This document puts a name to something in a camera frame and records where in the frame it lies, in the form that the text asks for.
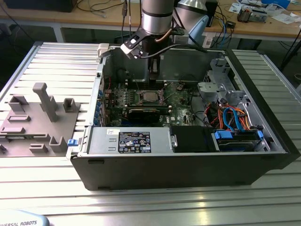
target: table leg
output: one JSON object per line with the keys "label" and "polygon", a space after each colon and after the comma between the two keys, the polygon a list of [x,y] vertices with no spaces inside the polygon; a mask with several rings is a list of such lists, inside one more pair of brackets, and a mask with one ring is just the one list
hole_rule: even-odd
{"label": "table leg", "polygon": [[216,36],[216,32],[206,32],[203,42],[203,48],[210,48],[213,38]]}
{"label": "table leg", "polygon": [[53,31],[55,32],[56,41],[65,42],[65,37],[62,31],[62,27],[59,24],[55,24],[52,28]]}

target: metal latch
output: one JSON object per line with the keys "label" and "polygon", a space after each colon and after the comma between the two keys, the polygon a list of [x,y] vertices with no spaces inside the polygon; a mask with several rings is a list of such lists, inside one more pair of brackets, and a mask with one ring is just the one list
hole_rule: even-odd
{"label": "metal latch", "polygon": [[171,140],[171,146],[172,147],[177,147],[178,146],[178,141],[177,141],[177,136],[176,135],[171,135],[170,140]]}

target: red cable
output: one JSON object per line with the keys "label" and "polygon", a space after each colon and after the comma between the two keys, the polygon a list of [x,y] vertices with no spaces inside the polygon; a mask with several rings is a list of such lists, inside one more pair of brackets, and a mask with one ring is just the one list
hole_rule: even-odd
{"label": "red cable", "polygon": [[110,81],[110,83],[109,83],[109,87],[108,87],[108,89],[107,89],[107,92],[108,92],[108,90],[109,90],[110,87],[111,87],[111,77],[109,77],[109,81]]}

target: power connector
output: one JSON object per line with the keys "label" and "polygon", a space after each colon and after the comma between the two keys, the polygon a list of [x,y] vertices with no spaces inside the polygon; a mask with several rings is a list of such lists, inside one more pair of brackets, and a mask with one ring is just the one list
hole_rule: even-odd
{"label": "power connector", "polygon": [[227,23],[225,24],[226,28],[230,28],[230,29],[234,29],[235,25],[236,23],[232,21],[227,21]]}

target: blue clip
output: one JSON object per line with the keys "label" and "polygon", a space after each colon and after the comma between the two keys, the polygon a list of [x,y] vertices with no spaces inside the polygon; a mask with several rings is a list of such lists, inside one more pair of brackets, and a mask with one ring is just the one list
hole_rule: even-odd
{"label": "blue clip", "polygon": [[260,130],[257,131],[257,134],[258,134],[260,140],[263,140],[263,133],[262,133],[262,131],[260,131]]}
{"label": "blue clip", "polygon": [[215,139],[232,139],[233,136],[231,134],[231,131],[226,131],[226,130],[217,130],[214,133]]}
{"label": "blue clip", "polygon": [[76,140],[76,139],[69,139],[68,140],[68,143],[67,143],[67,146],[68,147],[76,147],[79,145],[79,141]]}

